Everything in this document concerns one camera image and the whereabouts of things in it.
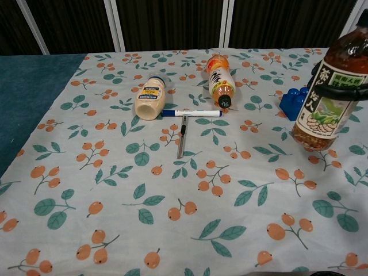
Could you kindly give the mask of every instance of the dark curtain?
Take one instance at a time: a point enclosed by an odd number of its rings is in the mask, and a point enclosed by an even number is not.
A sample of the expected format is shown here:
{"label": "dark curtain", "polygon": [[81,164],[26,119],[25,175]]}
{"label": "dark curtain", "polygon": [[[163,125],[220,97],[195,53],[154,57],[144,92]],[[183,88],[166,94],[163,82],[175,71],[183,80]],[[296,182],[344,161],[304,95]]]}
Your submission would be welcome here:
{"label": "dark curtain", "polygon": [[219,46],[223,0],[117,0],[127,51]]}
{"label": "dark curtain", "polygon": [[40,55],[16,0],[0,0],[0,55]]}
{"label": "dark curtain", "polygon": [[329,47],[356,0],[235,0],[229,47]]}
{"label": "dark curtain", "polygon": [[114,52],[104,0],[27,0],[50,53]]}

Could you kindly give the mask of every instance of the blue toy block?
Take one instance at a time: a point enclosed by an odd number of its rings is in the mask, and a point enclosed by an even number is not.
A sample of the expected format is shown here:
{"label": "blue toy block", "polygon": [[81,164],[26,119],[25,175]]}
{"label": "blue toy block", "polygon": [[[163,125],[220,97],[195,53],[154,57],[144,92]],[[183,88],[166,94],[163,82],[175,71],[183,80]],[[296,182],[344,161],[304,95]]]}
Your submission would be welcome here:
{"label": "blue toy block", "polygon": [[290,121],[295,121],[299,115],[299,111],[303,106],[308,88],[303,87],[300,90],[291,88],[287,94],[282,96],[280,108],[289,118]]}

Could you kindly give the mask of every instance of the blue carpet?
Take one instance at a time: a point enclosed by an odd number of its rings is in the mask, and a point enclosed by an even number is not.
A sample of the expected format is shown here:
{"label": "blue carpet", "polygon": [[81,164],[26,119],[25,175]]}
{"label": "blue carpet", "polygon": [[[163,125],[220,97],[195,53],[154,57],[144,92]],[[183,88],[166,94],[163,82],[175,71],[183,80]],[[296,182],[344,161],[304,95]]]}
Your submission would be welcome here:
{"label": "blue carpet", "polygon": [[0,177],[85,56],[0,56]]}

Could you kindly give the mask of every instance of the product label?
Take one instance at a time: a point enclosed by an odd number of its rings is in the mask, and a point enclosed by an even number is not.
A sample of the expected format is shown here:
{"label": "product label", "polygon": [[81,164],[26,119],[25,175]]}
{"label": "product label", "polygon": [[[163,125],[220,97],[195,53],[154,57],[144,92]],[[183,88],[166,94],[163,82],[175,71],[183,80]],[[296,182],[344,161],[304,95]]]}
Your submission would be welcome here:
{"label": "product label", "polygon": [[160,88],[155,86],[145,86],[138,99],[158,99],[162,95]]}
{"label": "product label", "polygon": [[213,70],[209,76],[208,89],[209,92],[211,93],[211,96],[213,96],[213,93],[217,88],[224,85],[230,86],[233,89],[233,91],[235,91],[235,84],[229,72],[223,67],[219,67]]}
{"label": "product label", "polygon": [[304,132],[315,137],[335,138],[358,102],[320,97],[315,93],[314,87],[323,83],[337,87],[359,86],[367,82],[368,74],[343,71],[322,60],[296,124]]}

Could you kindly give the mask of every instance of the pen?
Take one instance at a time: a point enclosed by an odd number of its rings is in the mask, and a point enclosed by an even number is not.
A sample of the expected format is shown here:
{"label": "pen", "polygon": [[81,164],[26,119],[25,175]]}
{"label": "pen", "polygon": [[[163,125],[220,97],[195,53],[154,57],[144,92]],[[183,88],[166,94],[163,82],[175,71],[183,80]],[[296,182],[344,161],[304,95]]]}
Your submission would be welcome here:
{"label": "pen", "polygon": [[220,110],[162,110],[162,117],[221,117],[223,114]]}
{"label": "pen", "polygon": [[187,116],[183,116],[182,119],[182,127],[180,130],[180,140],[179,140],[179,146],[178,146],[178,153],[177,153],[177,158],[180,159],[181,157],[183,157],[183,151],[184,151],[184,143],[185,143],[185,138],[186,138],[186,131],[188,129],[188,117]]}

